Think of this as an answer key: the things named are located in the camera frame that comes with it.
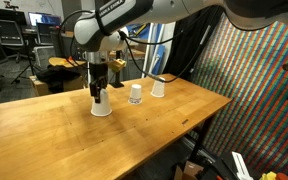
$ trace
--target colorful fabric backdrop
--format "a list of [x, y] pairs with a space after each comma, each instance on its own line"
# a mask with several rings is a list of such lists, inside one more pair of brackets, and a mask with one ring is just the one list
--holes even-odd
[[233, 101], [216, 115], [204, 145], [236, 151], [260, 172], [288, 174], [288, 27], [234, 28], [222, 16], [192, 82]]

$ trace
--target wall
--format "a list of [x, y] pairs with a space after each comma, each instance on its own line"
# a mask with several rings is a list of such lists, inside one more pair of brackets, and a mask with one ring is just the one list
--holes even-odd
[[[63, 10], [61, 0], [12, 0], [11, 5], [18, 6], [17, 11], [25, 13], [26, 21], [29, 24], [28, 12], [43, 12], [62, 17]], [[5, 9], [3, 0], [0, 0], [0, 9]]]
[[217, 114], [205, 146], [237, 151], [260, 172], [288, 174], [288, 27], [234, 28], [223, 15], [192, 81], [233, 99]]

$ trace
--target floor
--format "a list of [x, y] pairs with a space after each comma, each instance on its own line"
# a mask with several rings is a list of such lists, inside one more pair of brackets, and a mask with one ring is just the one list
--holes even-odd
[[[0, 80], [0, 85], [2, 87], [2, 91], [0, 92], [0, 103], [34, 96], [29, 79], [20, 78], [20, 83], [11, 84], [14, 78], [25, 69], [27, 65], [27, 60], [21, 60], [19, 63], [16, 63], [13, 59], [0, 65], [0, 74], [5, 76]], [[23, 76], [26, 77], [30, 75], [30, 69], [23, 73]], [[190, 155], [190, 152], [191, 146], [188, 145], [185, 138], [182, 138], [148, 160], [148, 162], [142, 166], [138, 167], [124, 179], [173, 179], [175, 165], [179, 162], [184, 162]]]

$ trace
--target table leg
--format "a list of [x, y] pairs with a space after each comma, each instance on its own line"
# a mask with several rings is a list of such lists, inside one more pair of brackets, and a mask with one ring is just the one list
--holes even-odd
[[208, 119], [206, 119], [204, 121], [203, 127], [202, 127], [202, 129], [201, 129], [201, 131], [200, 131], [200, 133], [198, 135], [198, 138], [197, 138], [197, 140], [195, 142], [195, 146], [193, 148], [193, 151], [191, 153], [191, 156], [190, 156], [189, 160], [193, 161], [195, 159], [197, 151], [202, 146], [202, 143], [203, 143], [203, 141], [205, 139], [205, 136], [206, 136], [209, 128], [211, 127], [211, 124], [212, 124], [213, 120], [214, 120], [214, 115], [209, 117]]

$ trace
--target cardboard box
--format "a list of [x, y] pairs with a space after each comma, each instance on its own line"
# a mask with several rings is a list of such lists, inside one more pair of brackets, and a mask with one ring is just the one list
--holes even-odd
[[202, 166], [186, 161], [184, 171], [179, 166], [176, 167], [174, 180], [197, 180], [195, 175], [202, 170]]
[[[36, 96], [45, 96], [52, 94], [52, 92], [48, 89], [48, 85], [45, 82], [42, 82], [37, 79], [36, 76], [30, 76], [31, 84], [34, 89], [34, 94]], [[80, 76], [72, 81], [64, 81], [63, 82], [63, 91], [73, 91], [77, 89], [83, 89], [83, 78]]]

